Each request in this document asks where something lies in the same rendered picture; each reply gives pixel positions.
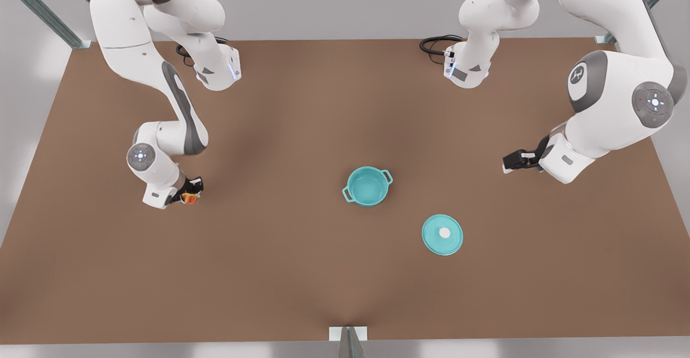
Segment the teal lid with white knob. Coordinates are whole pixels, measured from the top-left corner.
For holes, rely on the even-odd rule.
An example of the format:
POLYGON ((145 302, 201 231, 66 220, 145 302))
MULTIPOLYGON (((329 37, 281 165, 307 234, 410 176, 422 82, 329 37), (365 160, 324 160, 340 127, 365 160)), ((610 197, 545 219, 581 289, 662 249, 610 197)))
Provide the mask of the teal lid with white knob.
POLYGON ((434 254, 449 256, 458 252, 463 245, 463 229, 449 215, 433 215, 422 225, 422 241, 434 254))

